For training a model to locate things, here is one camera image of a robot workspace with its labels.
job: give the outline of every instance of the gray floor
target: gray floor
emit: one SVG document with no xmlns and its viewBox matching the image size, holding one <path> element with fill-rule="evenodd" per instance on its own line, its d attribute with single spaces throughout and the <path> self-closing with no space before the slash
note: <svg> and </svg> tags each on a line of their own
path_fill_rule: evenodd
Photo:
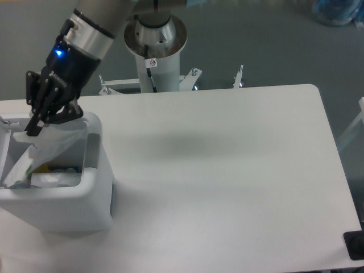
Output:
<svg viewBox="0 0 364 273">
<path fill-rule="evenodd" d="M 75 0 L 0 3 L 0 100 L 25 98 L 25 73 L 40 71 Z M 364 96 L 364 30 L 327 27 L 311 14 L 311 1 L 210 0 L 173 12 L 188 29 L 181 73 L 202 69 L 201 88 L 229 88 L 241 64 L 247 87 L 314 84 L 335 139 L 359 113 Z M 83 95 L 104 80 L 136 78 L 133 56 L 117 37 Z M 341 154 L 355 201 L 364 200 L 364 130 Z"/>
</svg>

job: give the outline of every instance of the black object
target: black object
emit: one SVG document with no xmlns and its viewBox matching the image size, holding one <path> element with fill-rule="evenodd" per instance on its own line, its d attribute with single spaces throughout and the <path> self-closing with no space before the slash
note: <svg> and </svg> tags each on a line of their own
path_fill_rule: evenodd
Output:
<svg viewBox="0 0 364 273">
<path fill-rule="evenodd" d="M 97 23 L 94 23 L 92 20 L 90 20 L 89 18 L 87 18 L 82 12 L 80 12 L 78 9 L 74 9 L 73 13 L 75 15 L 77 15 L 78 17 L 80 17 L 83 21 L 85 21 L 87 24 L 89 24 L 90 26 L 92 26 L 94 29 L 98 30 L 99 32 L 101 32 L 102 34 L 106 35 L 109 38 L 115 39 L 116 36 L 111 34 L 109 31 L 107 31 L 106 29 L 104 29 L 103 27 L 101 27 L 100 25 L 98 25 Z"/>
<path fill-rule="evenodd" d="M 350 259 L 364 260 L 364 231 L 345 232 L 344 240 Z"/>
<path fill-rule="evenodd" d="M 39 121 L 61 124 L 83 116 L 77 99 L 101 60 L 63 41 L 74 26 L 71 20 L 65 21 L 40 74 L 27 72 L 26 98 L 33 113 L 26 127 L 29 136 L 40 133 Z"/>
</svg>

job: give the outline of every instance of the metal bracket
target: metal bracket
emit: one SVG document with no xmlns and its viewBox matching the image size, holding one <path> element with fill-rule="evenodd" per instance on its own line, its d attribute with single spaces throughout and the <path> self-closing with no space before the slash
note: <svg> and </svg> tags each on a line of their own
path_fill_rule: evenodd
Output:
<svg viewBox="0 0 364 273">
<path fill-rule="evenodd" d="M 187 76 L 180 76 L 180 91 L 197 90 L 196 81 L 200 78 L 201 75 L 202 70 L 193 68 L 187 74 Z M 98 94 L 102 96 L 122 94 L 115 91 L 114 89 L 132 89 L 140 87 L 140 82 L 138 78 L 132 78 L 128 80 L 104 81 L 101 75 L 99 75 L 99 77 L 102 89 Z"/>
</svg>

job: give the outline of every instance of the black cable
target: black cable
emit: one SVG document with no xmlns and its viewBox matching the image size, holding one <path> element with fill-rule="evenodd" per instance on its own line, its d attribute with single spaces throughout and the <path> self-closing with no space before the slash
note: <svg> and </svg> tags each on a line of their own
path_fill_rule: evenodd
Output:
<svg viewBox="0 0 364 273">
<path fill-rule="evenodd" d="M 148 49 L 149 49 L 149 46 L 144 45 L 144 59 L 145 60 L 148 59 Z M 152 72 L 150 71 L 150 68 L 147 68 L 147 74 L 148 74 L 148 77 L 150 78 L 150 82 L 152 84 L 153 92 L 157 93 L 157 87 L 155 86 L 155 83 L 154 83 L 154 80 L 153 80 L 153 77 L 152 77 Z"/>
</svg>

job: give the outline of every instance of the white plastic container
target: white plastic container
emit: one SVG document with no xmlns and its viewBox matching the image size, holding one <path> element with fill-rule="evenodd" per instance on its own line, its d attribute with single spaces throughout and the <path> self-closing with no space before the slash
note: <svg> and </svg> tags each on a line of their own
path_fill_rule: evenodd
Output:
<svg viewBox="0 0 364 273">
<path fill-rule="evenodd" d="M 23 131 L 30 120 L 27 114 L 1 116 L 12 123 L 12 132 Z M 80 166 L 80 183 L 62 188 L 0 189 L 1 208 L 43 231 L 92 231 L 111 227 L 114 176 L 102 145 L 101 122 L 95 114 L 85 113 L 82 119 L 68 125 L 72 122 L 79 125 L 80 120 L 87 127 L 85 137 L 50 162 L 57 166 Z M 0 152 L 7 151 L 0 154 L 0 163 L 6 157 L 0 181 L 29 146 L 7 141 L 5 134 L 6 130 L 0 130 Z"/>
</svg>

